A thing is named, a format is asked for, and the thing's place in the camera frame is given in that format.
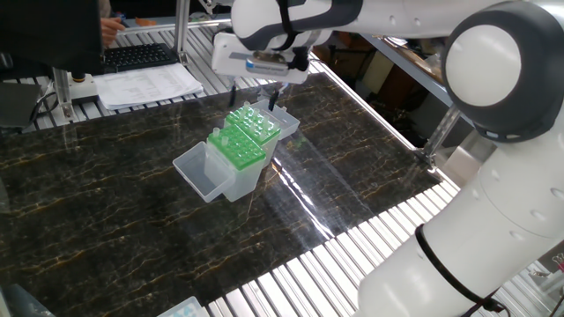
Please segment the person's hand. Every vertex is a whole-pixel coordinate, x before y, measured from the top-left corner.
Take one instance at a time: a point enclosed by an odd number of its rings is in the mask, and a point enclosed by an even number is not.
[[[120,22],[120,18],[102,18],[102,39],[104,41],[104,46],[109,47],[114,41],[117,35],[117,31],[125,30]]]

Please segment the clear plastic box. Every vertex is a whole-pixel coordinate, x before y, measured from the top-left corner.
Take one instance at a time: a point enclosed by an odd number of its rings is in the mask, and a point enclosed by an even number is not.
[[[160,314],[159,317],[210,317],[210,315],[200,306],[195,297],[191,297]]]
[[[173,165],[206,203],[235,184],[234,170],[205,142],[175,159]]]
[[[266,115],[270,116],[271,121],[279,123],[280,140],[289,137],[295,131],[298,130],[298,127],[300,126],[300,121],[292,117],[289,113],[287,113],[285,107],[281,108],[278,106],[274,106],[274,109],[270,111],[268,109],[268,105],[269,105],[269,101],[263,100],[257,102],[256,104],[250,107],[263,110],[266,113]]]
[[[284,108],[268,110],[268,100],[246,106],[246,111],[252,108],[260,116],[246,120],[247,126],[226,119],[225,127],[214,129],[207,143],[199,143],[173,161],[178,173],[207,203],[221,194],[234,202],[255,190],[278,140],[300,125]]]

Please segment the white robot link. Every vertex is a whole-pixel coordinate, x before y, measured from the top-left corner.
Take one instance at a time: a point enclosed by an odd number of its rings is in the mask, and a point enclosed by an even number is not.
[[[358,317],[470,315],[564,240],[564,3],[237,0],[221,74],[301,83],[332,30],[449,35],[450,97],[498,150],[438,216],[360,284]]]

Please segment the black marble table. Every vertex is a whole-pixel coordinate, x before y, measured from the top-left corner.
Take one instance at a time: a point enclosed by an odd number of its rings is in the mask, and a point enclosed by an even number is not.
[[[205,305],[437,183],[322,74],[279,102],[301,128],[255,192],[204,203],[172,161],[222,123],[228,100],[4,139],[0,285],[21,285],[58,317],[153,317],[190,296]]]

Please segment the paper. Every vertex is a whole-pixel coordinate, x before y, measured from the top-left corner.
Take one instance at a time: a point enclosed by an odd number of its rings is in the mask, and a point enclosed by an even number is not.
[[[202,84],[181,64],[130,70],[94,77],[98,95],[108,110],[199,93]]]

